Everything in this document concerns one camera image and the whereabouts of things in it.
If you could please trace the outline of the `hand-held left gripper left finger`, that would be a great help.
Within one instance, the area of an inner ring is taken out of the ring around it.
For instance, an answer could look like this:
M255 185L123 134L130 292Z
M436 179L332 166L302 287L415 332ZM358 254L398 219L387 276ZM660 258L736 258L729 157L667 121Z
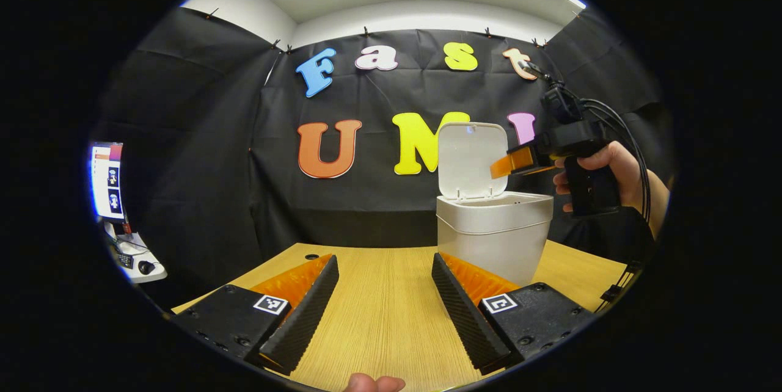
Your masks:
M323 255L250 289L226 284L171 320L234 358L288 376L309 347L339 279L338 259Z

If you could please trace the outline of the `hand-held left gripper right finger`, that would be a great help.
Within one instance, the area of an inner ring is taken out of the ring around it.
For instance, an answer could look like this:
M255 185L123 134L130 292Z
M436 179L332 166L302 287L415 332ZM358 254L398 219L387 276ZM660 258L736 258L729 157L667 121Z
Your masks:
M446 253L432 279L472 365L491 374L536 358L575 336L596 315L552 286L517 286Z

